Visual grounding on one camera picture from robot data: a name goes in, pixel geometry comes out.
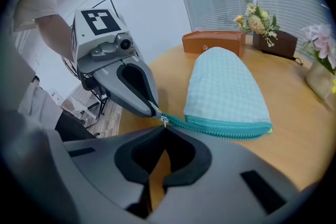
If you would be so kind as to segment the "yellow flower bouquet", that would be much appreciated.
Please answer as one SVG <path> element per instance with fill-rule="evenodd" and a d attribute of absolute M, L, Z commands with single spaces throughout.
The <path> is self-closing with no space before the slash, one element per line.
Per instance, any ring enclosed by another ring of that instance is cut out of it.
<path fill-rule="evenodd" d="M 245 0 L 245 15 L 237 15 L 234 18 L 236 27 L 245 34 L 256 33 L 261 35 L 268 47 L 273 47 L 277 38 L 277 31 L 280 26 L 277 24 L 277 17 L 271 17 L 267 10 L 262 9 L 258 2 Z"/>

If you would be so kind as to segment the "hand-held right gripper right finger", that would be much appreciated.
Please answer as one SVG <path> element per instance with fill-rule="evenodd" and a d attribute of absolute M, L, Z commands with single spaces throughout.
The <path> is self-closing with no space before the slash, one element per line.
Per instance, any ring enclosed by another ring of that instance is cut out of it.
<path fill-rule="evenodd" d="M 155 224 L 285 224 L 310 196 L 247 148 L 202 133 L 173 129 L 203 143 L 212 161 L 188 186 L 169 187 Z"/>

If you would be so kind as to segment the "brown wooden box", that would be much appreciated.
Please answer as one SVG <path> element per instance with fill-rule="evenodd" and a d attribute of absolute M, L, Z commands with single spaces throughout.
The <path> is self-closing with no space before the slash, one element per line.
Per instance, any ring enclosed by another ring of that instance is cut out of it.
<path fill-rule="evenodd" d="M 246 35 L 238 31 L 195 31 L 182 37 L 185 53 L 200 55 L 208 49 L 221 47 L 242 57 Z"/>

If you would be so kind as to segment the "pink flowers with sunflower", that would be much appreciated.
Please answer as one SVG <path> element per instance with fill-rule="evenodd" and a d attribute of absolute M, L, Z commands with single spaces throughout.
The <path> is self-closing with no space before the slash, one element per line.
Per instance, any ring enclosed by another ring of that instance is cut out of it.
<path fill-rule="evenodd" d="M 312 25 L 301 31 L 306 38 L 302 48 L 314 57 L 305 81 L 321 100 L 325 100 L 336 93 L 336 40 L 330 25 Z"/>

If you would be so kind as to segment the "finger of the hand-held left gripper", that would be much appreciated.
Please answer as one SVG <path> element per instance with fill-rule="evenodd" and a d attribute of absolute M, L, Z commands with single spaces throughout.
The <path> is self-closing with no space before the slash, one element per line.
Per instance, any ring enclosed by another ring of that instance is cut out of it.
<path fill-rule="evenodd" d="M 125 108 L 135 115 L 161 115 L 158 105 L 158 89 L 149 66 L 139 57 L 123 59 L 123 84 Z"/>
<path fill-rule="evenodd" d="M 93 77 L 104 87 L 113 102 L 125 108 L 125 94 L 128 90 L 123 84 L 123 63 L 113 63 L 101 68 L 93 73 Z"/>

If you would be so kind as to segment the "black metal frame stand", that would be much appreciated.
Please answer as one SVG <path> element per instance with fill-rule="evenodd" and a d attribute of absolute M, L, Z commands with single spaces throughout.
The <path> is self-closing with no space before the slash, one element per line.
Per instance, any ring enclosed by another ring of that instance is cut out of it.
<path fill-rule="evenodd" d="M 121 20 L 124 22 L 123 18 L 118 14 L 116 7 L 113 3 L 112 0 L 102 0 L 100 1 L 98 4 L 96 4 L 95 6 L 93 6 L 92 8 L 98 8 L 98 9 L 111 9 L 114 14 Z"/>

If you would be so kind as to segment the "checkered cardboard box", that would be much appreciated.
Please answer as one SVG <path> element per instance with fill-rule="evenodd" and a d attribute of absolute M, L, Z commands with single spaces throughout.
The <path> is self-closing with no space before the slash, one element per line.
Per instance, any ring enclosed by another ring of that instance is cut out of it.
<path fill-rule="evenodd" d="M 61 108 L 80 118 L 80 113 L 88 111 L 90 97 L 91 91 L 85 90 L 82 86 L 77 86 L 62 102 Z"/>

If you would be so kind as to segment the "light blue pouch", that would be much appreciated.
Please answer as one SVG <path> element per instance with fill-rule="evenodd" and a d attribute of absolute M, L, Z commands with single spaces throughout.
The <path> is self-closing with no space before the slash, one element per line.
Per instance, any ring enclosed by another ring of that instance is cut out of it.
<path fill-rule="evenodd" d="M 166 113 L 172 126 L 227 140 L 255 140 L 273 132 L 263 94 L 241 59 L 219 47 L 202 53 L 189 80 L 184 119 Z"/>

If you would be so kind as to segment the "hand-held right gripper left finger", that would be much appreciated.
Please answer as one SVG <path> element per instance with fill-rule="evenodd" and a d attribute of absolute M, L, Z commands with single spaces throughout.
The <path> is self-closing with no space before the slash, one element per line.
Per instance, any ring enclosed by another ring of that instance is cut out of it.
<path fill-rule="evenodd" d="M 152 212 L 149 179 L 165 150 L 163 126 L 115 137 L 62 142 L 52 156 L 81 218 L 146 218 Z"/>

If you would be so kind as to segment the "person's left forearm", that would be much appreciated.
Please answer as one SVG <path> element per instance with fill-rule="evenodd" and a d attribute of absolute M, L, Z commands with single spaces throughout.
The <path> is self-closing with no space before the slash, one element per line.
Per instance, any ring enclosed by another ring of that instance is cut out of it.
<path fill-rule="evenodd" d="M 57 54 L 74 62 L 71 51 L 71 28 L 59 15 L 36 18 L 35 23 L 45 44 Z"/>

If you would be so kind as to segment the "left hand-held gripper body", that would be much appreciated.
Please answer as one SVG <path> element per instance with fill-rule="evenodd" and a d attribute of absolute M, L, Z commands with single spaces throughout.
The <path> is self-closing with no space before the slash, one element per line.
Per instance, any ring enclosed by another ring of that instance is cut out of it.
<path fill-rule="evenodd" d="M 91 50 L 103 42 L 114 42 L 117 34 L 120 33 L 130 35 L 126 25 L 111 9 L 77 10 L 71 30 L 71 51 L 79 71 L 84 74 L 94 73 L 105 66 L 133 56 L 135 52 L 125 57 L 115 57 L 109 60 L 93 61 L 91 59 Z"/>

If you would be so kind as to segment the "dark brown box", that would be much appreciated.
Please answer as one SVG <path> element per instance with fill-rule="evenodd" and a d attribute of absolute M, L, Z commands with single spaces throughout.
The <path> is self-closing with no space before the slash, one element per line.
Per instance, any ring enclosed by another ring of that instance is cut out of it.
<path fill-rule="evenodd" d="M 265 54 L 295 60 L 294 53 L 298 38 L 283 31 L 277 31 L 276 34 L 276 39 L 274 37 L 271 38 L 274 46 L 269 47 L 265 37 L 253 33 L 253 46 Z"/>

